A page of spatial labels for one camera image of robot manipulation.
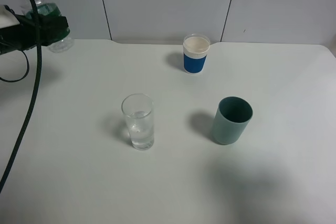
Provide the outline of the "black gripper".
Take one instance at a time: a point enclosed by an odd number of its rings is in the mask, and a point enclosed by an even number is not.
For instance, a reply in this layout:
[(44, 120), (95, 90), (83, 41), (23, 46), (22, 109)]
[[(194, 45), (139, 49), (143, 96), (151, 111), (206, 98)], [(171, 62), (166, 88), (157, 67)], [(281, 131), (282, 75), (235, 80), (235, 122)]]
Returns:
[(15, 50), (25, 51), (36, 46), (49, 46), (69, 35), (69, 25), (65, 16), (44, 16), (31, 14), (32, 18), (15, 14), (19, 25), (1, 29), (1, 54)]

